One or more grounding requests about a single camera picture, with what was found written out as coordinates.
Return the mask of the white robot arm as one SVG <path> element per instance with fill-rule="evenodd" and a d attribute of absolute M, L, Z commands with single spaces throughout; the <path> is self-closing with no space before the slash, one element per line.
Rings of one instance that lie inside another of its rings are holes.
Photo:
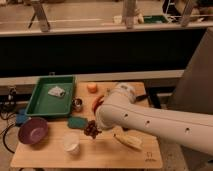
<path fill-rule="evenodd" d="M 143 107 L 135 100 L 135 88 L 118 83 L 95 110 L 98 127 L 118 125 L 213 155 L 213 115 Z"/>

